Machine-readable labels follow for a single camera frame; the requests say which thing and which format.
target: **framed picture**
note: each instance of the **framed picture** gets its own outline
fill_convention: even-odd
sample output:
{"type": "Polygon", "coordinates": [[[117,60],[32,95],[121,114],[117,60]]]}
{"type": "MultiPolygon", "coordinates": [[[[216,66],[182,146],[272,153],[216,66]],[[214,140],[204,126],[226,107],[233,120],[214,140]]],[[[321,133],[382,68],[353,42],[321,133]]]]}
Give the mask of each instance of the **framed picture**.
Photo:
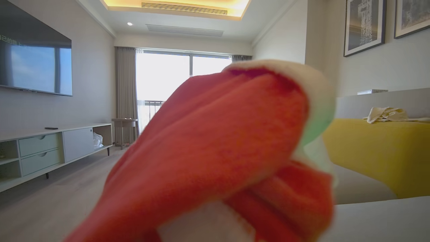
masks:
{"type": "Polygon", "coordinates": [[[387,0],[347,0],[344,56],[385,43],[387,0]]]}
{"type": "Polygon", "coordinates": [[[394,38],[430,28],[430,0],[397,0],[394,38]]]}

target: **white tv cabinet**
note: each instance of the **white tv cabinet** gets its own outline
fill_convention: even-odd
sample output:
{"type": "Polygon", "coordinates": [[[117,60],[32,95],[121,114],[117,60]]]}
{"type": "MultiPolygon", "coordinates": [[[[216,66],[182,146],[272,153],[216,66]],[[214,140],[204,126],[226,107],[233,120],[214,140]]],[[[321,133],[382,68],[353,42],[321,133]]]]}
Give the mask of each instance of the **white tv cabinet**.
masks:
{"type": "Polygon", "coordinates": [[[0,133],[0,192],[112,146],[111,124],[0,133]],[[94,149],[93,132],[103,136],[94,149]]]}

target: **tv screen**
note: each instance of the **tv screen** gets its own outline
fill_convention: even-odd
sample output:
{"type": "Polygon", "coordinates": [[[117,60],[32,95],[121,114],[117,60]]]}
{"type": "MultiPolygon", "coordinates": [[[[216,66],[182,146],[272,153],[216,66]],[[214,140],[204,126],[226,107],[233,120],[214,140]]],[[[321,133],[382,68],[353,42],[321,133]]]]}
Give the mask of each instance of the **tv screen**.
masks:
{"type": "Polygon", "coordinates": [[[72,41],[0,0],[0,86],[72,95],[72,41]]]}

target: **beige towel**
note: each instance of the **beige towel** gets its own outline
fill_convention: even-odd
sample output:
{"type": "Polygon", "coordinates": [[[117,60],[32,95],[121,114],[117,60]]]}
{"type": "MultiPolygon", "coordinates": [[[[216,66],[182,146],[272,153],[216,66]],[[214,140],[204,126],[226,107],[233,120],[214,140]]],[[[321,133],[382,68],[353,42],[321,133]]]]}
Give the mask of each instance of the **beige towel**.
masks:
{"type": "Polygon", "coordinates": [[[377,108],[373,107],[370,110],[369,116],[363,118],[369,124],[375,122],[386,121],[417,121],[417,122],[430,122],[430,118],[408,118],[406,110],[400,108],[377,108]]]}

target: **air vent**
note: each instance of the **air vent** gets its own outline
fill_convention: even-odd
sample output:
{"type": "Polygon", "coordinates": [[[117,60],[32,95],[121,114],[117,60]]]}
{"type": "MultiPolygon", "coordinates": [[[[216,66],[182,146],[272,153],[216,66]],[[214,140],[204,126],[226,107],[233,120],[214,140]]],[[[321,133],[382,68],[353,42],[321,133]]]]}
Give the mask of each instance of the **air vent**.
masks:
{"type": "Polygon", "coordinates": [[[161,25],[146,25],[149,31],[153,32],[165,32],[165,33],[176,33],[176,34],[192,34],[202,36],[214,36],[222,37],[224,31],[212,30],[212,29],[201,29],[201,28],[183,28],[183,27],[172,27],[172,26],[161,26],[161,25]]]}
{"type": "Polygon", "coordinates": [[[175,5],[175,4],[163,4],[163,3],[147,3],[142,2],[142,8],[147,9],[163,9],[163,10],[173,10],[173,11],[183,11],[183,12],[198,12],[207,14],[219,14],[227,15],[228,11],[225,9],[212,9],[204,7],[194,7],[187,5],[175,5]]]}

